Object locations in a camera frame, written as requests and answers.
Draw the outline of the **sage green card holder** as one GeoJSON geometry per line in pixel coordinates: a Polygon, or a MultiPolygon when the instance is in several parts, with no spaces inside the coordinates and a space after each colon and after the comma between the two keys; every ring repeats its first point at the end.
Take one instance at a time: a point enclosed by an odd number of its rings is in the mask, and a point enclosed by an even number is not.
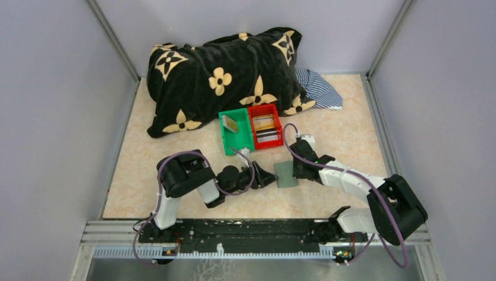
{"type": "Polygon", "coordinates": [[[293,162],[284,161],[274,164],[275,175],[277,179],[277,187],[280,189],[296,187],[299,185],[298,179],[293,177],[293,162]]]}

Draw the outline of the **green plastic bin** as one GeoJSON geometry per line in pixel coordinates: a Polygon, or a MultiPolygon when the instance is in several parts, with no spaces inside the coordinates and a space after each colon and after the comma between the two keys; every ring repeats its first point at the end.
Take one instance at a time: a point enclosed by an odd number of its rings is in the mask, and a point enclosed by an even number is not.
{"type": "Polygon", "coordinates": [[[230,111],[221,111],[219,113],[219,121],[221,124],[221,135],[223,141],[223,148],[225,155],[234,155],[232,148],[239,150],[241,148],[249,148],[251,151],[254,148],[254,139],[252,135],[252,127],[250,124],[250,118],[246,108],[234,109],[230,111]],[[228,115],[234,119],[239,127],[238,133],[232,133],[231,131],[225,129],[221,124],[221,116],[228,115]]]}

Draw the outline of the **red plastic bin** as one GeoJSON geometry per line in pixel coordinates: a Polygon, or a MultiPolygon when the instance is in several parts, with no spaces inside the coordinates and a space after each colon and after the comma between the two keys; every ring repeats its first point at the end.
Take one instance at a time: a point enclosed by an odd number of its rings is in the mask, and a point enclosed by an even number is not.
{"type": "Polygon", "coordinates": [[[248,107],[255,150],[283,145],[282,125],[274,104],[248,107]]]}

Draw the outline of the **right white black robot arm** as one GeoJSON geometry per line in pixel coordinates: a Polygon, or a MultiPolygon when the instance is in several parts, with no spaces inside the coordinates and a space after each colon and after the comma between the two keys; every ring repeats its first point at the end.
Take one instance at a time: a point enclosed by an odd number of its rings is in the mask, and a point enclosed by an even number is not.
{"type": "Polygon", "coordinates": [[[329,233],[334,240],[345,241],[353,232],[363,232],[398,246],[427,221],[427,211],[402,176],[373,176],[329,155],[319,157],[304,138],[288,149],[295,178],[339,188],[367,204],[366,208],[343,207],[333,214],[329,233]]]}

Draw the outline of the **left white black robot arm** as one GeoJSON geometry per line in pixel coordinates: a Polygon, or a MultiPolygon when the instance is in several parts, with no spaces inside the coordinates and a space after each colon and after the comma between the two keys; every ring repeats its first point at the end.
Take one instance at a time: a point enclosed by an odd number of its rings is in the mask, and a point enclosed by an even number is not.
{"type": "Polygon", "coordinates": [[[239,196],[250,189],[262,189],[278,180],[276,174],[262,169],[255,161],[239,150],[233,150],[244,163],[237,168],[225,166],[215,174],[210,162],[199,150],[175,153],[157,164],[159,193],[152,234],[161,242],[174,238],[177,211],[181,198],[197,191],[207,208],[215,208],[225,202],[227,196],[239,196]]]}

